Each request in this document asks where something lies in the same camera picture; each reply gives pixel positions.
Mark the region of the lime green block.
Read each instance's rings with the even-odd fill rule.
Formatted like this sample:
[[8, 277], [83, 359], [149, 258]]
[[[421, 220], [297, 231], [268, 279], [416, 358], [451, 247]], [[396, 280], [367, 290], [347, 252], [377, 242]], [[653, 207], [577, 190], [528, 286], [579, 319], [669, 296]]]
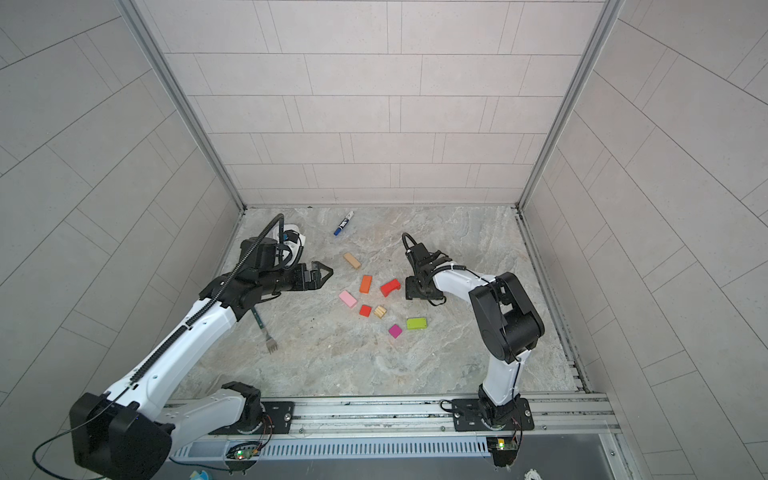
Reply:
[[423, 330], [428, 327], [428, 321], [425, 317], [408, 318], [406, 327], [408, 330]]

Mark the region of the natural wood long block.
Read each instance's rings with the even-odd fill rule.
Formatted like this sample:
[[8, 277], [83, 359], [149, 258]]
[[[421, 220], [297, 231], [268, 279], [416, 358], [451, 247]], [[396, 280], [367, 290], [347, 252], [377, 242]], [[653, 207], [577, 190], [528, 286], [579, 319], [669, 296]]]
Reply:
[[347, 252], [343, 255], [343, 258], [354, 268], [359, 269], [362, 264], [361, 262], [351, 253]]

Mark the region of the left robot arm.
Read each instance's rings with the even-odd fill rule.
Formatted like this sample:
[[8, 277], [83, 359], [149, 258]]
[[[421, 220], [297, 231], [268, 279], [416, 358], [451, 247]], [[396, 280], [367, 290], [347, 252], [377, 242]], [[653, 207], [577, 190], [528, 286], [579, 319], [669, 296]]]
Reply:
[[232, 271], [214, 278], [188, 314], [153, 351], [100, 395], [71, 407], [75, 463], [108, 479], [150, 479], [172, 452], [216, 430], [263, 433], [261, 392], [230, 381], [178, 409], [167, 401], [191, 368], [257, 304], [284, 291], [319, 290], [332, 268], [301, 262], [303, 239], [291, 232], [244, 241]]

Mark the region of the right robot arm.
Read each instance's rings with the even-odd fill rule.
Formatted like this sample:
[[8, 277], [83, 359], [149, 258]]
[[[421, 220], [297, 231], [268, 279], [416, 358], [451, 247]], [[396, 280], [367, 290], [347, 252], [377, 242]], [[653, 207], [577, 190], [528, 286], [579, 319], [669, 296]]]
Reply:
[[533, 429], [530, 407], [520, 395], [518, 381], [545, 334], [545, 325], [518, 277], [511, 272], [480, 275], [440, 250], [430, 252], [408, 233], [402, 235], [402, 243], [413, 270], [405, 281], [406, 298], [439, 306], [450, 294], [467, 302], [489, 352], [476, 409], [467, 411], [453, 404], [452, 412], [466, 419], [477, 416], [489, 430]]

